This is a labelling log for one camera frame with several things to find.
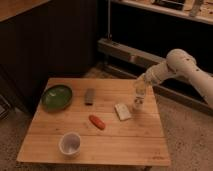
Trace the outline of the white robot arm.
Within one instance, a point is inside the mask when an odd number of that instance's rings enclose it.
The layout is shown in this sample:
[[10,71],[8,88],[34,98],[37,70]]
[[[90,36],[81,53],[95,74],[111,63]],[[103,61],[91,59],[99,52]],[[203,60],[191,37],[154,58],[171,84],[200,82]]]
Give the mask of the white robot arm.
[[182,49],[171,50],[163,62],[151,66],[136,79],[134,108],[141,108],[148,86],[159,85],[178,76],[187,79],[213,109],[213,77],[200,69],[195,58]]

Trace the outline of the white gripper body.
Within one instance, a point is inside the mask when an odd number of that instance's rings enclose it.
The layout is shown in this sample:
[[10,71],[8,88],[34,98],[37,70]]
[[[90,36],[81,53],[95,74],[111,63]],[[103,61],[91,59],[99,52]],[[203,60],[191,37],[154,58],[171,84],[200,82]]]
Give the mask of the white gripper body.
[[140,75],[134,83],[137,94],[145,94],[148,86],[149,83],[147,82],[144,74]]

